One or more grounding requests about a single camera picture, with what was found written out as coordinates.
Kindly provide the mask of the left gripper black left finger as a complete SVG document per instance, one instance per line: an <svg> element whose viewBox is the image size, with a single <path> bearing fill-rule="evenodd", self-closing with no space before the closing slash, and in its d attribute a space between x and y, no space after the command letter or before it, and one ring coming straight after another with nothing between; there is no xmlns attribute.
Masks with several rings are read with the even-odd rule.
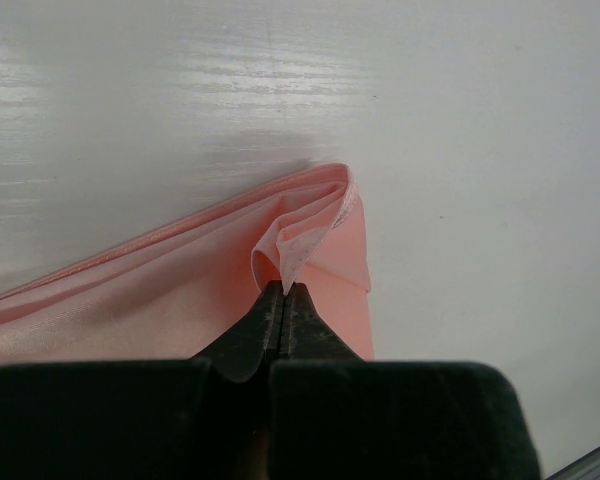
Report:
<svg viewBox="0 0 600 480"><path fill-rule="evenodd" d="M284 295L184 360L0 366L0 479L264 479Z"/></svg>

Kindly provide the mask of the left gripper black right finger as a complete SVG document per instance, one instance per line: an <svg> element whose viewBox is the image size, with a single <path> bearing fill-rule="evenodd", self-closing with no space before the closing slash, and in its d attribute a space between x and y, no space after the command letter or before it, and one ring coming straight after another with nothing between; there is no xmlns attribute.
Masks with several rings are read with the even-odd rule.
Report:
<svg viewBox="0 0 600 480"><path fill-rule="evenodd" d="M360 359L291 288L270 370L273 479L537 479L516 392L476 362Z"/></svg>

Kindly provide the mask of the pink satin napkin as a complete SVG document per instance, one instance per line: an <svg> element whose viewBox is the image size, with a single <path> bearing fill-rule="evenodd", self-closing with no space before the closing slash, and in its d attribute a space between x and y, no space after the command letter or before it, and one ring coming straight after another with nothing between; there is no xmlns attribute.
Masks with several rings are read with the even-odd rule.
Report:
<svg viewBox="0 0 600 480"><path fill-rule="evenodd" d="M188 358L271 281L373 355L365 219L350 169L314 167L0 294L0 365Z"/></svg>

